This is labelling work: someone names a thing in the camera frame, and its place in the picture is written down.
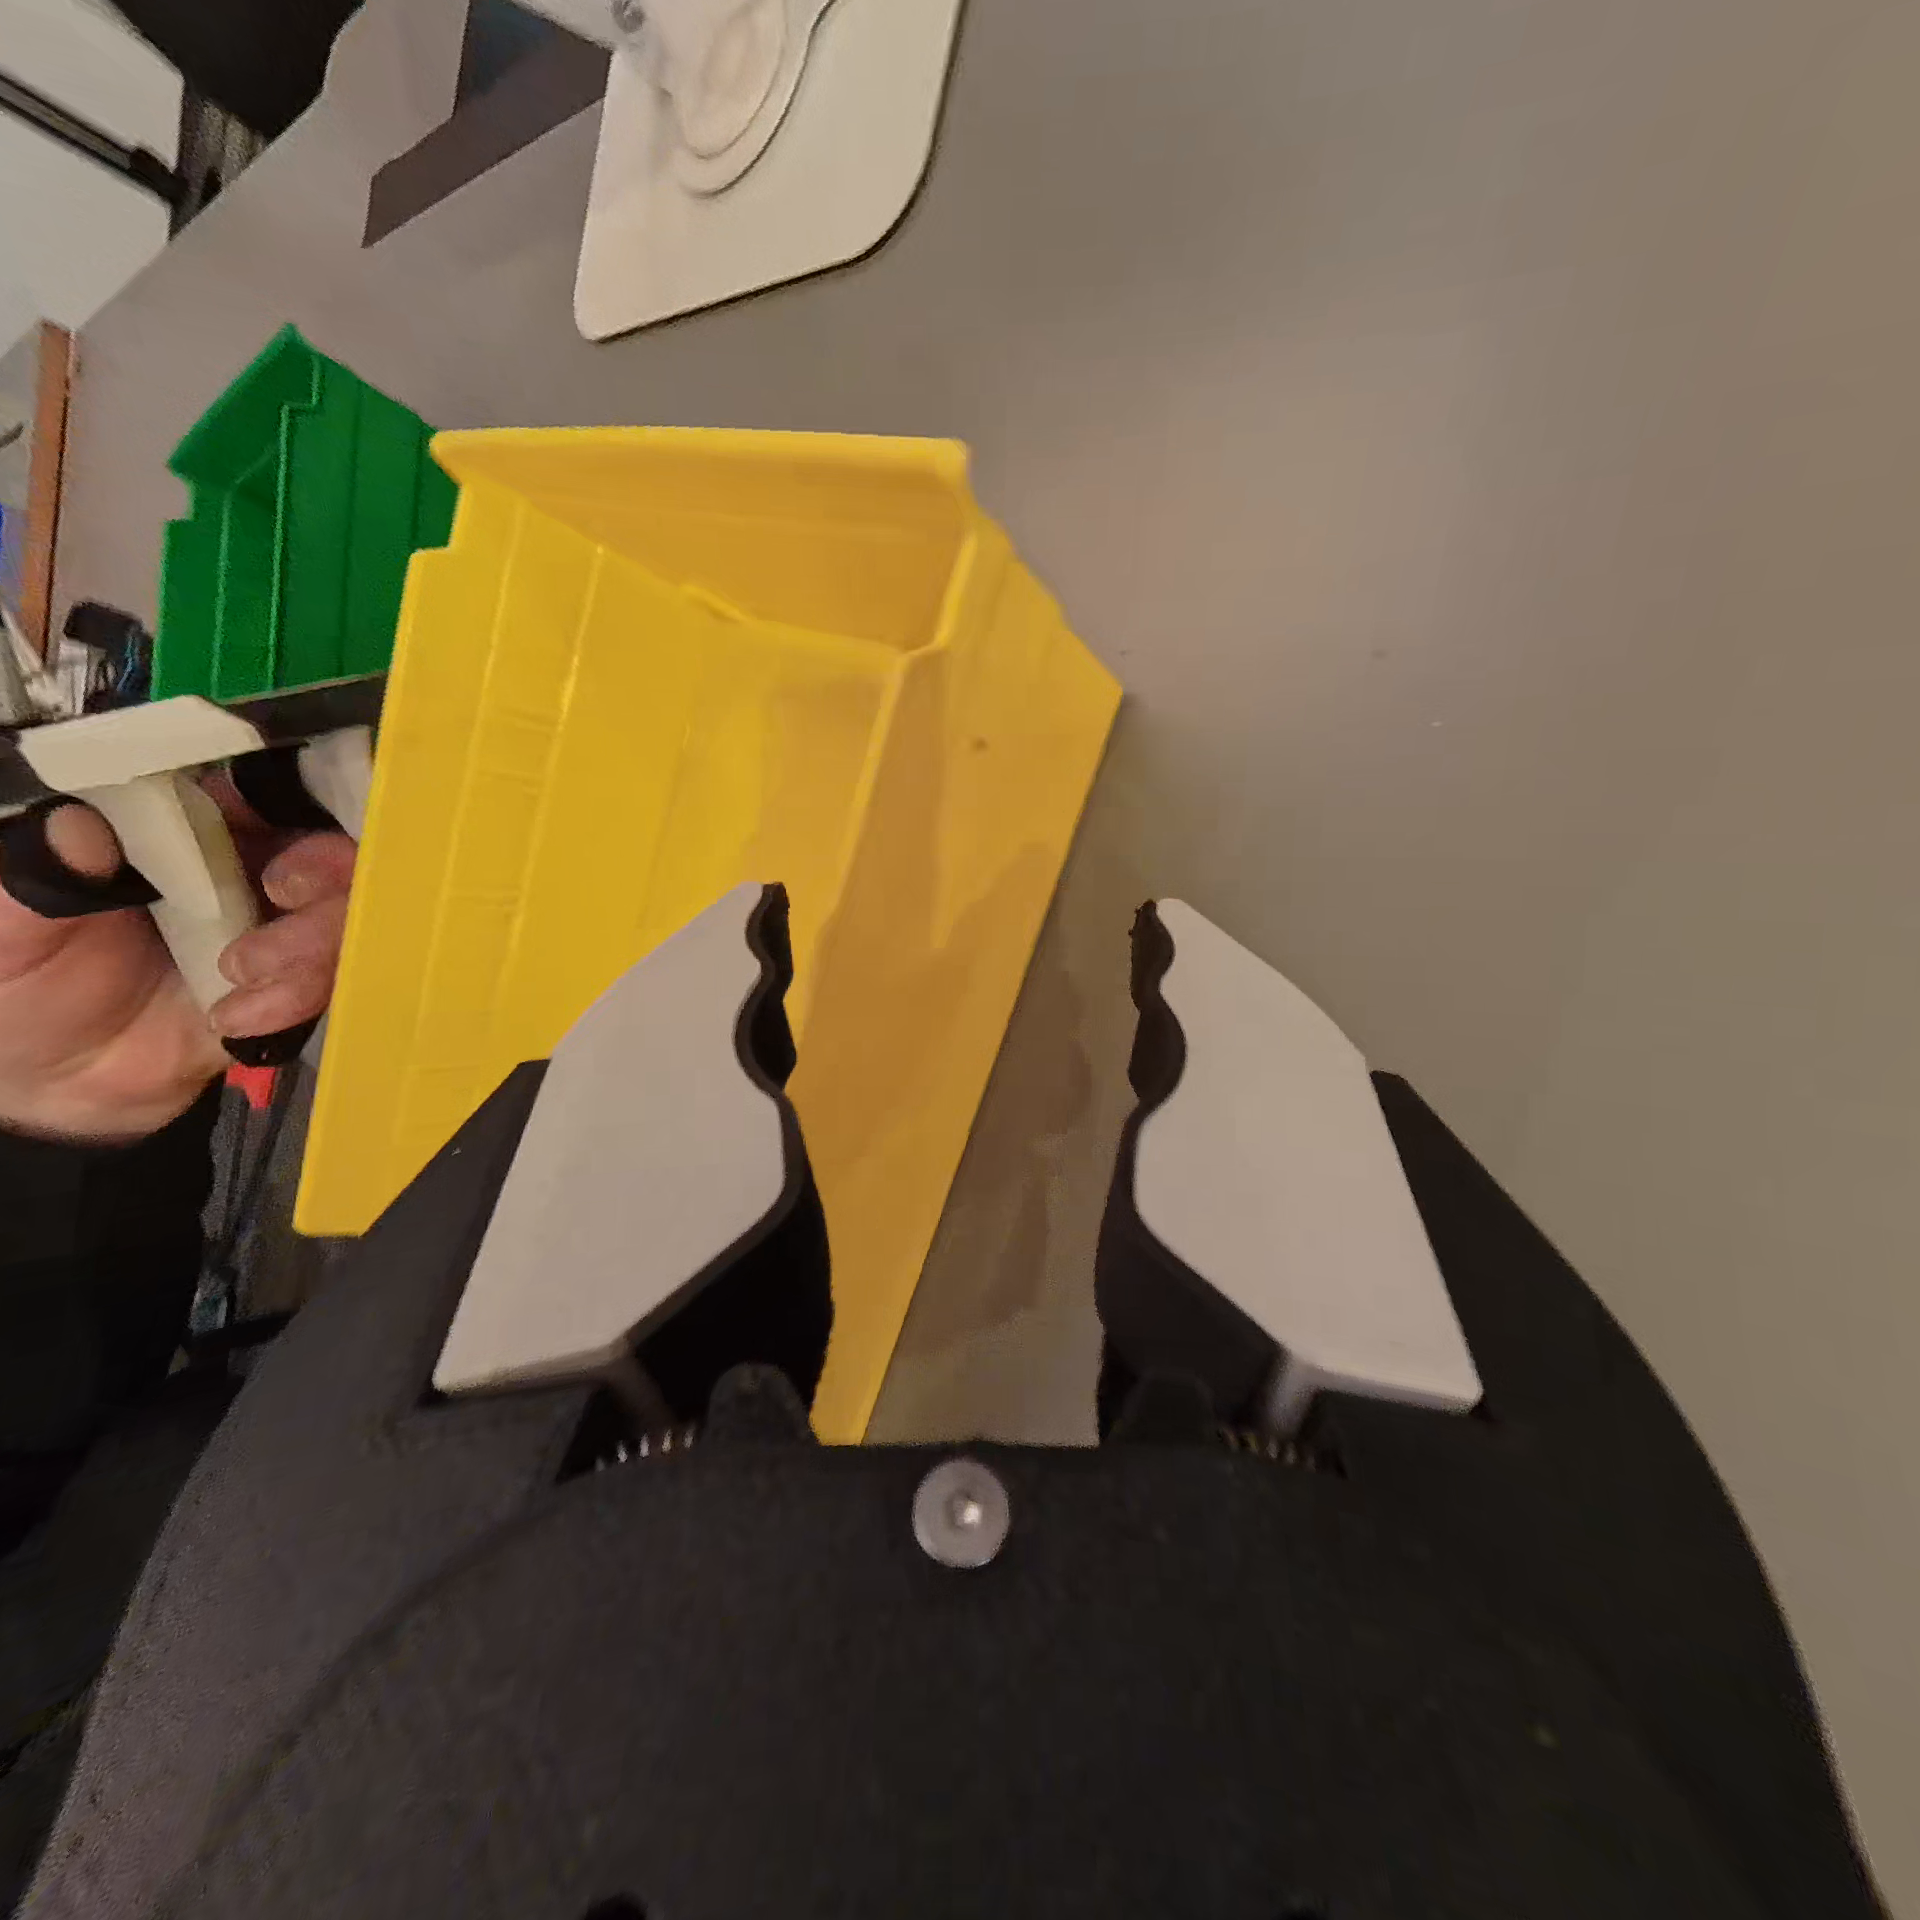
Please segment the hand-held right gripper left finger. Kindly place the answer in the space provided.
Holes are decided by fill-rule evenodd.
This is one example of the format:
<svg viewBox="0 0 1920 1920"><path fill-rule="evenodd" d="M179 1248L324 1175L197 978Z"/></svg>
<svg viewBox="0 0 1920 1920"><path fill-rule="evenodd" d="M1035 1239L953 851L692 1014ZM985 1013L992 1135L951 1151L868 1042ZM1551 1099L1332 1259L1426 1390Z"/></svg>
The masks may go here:
<svg viewBox="0 0 1920 1920"><path fill-rule="evenodd" d="M812 1416L825 1199L789 1095L789 896L725 891L511 1072L433 1160L442 1402L588 1386L699 1421L733 1376Z"/></svg>

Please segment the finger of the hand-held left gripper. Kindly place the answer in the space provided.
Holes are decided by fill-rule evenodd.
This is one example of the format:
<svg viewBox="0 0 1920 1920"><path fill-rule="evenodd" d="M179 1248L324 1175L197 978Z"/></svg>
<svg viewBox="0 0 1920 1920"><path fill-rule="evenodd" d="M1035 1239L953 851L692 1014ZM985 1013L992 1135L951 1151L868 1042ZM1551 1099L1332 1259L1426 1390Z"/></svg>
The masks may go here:
<svg viewBox="0 0 1920 1920"><path fill-rule="evenodd" d="M375 671L247 701L258 736L247 804L266 826L364 836L387 686L388 674Z"/></svg>

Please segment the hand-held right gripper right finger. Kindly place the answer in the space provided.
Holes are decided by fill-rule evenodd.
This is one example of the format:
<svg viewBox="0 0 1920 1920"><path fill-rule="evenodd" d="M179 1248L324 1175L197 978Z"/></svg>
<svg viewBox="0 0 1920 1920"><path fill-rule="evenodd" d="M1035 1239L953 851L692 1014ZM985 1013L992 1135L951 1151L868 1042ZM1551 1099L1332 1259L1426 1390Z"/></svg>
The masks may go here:
<svg viewBox="0 0 1920 1920"><path fill-rule="evenodd" d="M1307 1427L1327 1397L1474 1411L1481 1373L1360 1050L1181 900L1138 908L1132 999L1097 1423L1149 1380L1221 1427Z"/></svg>

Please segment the yellow plastic box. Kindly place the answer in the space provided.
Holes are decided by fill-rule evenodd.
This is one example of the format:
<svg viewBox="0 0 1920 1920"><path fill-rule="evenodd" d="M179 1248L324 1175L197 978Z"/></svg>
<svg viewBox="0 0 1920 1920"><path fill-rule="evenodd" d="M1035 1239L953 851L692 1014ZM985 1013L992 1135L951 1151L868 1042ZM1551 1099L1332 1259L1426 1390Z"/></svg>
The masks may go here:
<svg viewBox="0 0 1920 1920"><path fill-rule="evenodd" d="M793 1099L864 1437L1120 711L951 439L439 434L296 1229L368 1231L504 1076L744 880L786 888Z"/></svg>

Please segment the green plastic box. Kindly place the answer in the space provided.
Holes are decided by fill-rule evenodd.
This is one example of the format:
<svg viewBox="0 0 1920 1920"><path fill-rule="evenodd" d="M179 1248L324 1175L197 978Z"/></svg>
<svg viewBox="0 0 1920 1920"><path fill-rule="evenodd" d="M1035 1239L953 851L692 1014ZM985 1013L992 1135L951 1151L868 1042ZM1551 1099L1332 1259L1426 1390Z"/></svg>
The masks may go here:
<svg viewBox="0 0 1920 1920"><path fill-rule="evenodd" d="M385 674L412 557L460 490L437 429L284 324L179 440L154 699L240 704Z"/></svg>

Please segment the person's left hand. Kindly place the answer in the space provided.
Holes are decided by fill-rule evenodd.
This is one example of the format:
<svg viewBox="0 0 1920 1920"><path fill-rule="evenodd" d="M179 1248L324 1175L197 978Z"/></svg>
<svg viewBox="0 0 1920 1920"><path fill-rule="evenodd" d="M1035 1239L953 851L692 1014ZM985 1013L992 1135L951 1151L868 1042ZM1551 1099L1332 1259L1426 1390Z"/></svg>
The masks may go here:
<svg viewBox="0 0 1920 1920"><path fill-rule="evenodd" d="M130 1142L183 1116L231 1066L228 1040L317 1021L345 942L356 843L263 823L227 776L228 823L263 920L220 957L225 995L197 1005L146 909L43 919L2 899L8 1134Z"/></svg>

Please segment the white board stand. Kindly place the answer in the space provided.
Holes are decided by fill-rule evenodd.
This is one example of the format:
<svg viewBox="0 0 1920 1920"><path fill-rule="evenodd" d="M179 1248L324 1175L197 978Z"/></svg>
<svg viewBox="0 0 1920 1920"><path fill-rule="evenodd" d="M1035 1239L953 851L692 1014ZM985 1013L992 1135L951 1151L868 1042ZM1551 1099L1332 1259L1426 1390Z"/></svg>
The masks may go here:
<svg viewBox="0 0 1920 1920"><path fill-rule="evenodd" d="M960 3L538 4L609 52L575 282L605 343L875 252L929 174Z"/></svg>

